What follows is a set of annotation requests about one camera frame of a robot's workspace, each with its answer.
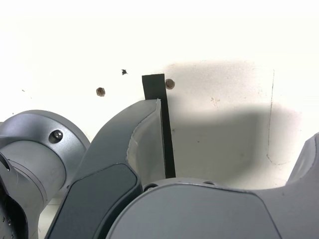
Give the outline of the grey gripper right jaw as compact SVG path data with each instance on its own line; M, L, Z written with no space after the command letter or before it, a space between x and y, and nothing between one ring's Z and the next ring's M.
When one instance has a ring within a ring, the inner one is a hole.
M319 137L308 139L287 183L239 190L166 183L141 194L117 217L109 239L316 239Z

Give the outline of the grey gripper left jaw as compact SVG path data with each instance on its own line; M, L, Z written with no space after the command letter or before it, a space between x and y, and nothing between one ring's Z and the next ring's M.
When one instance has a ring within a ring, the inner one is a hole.
M46 237L103 239L143 187L164 178L161 102L139 101L96 134Z

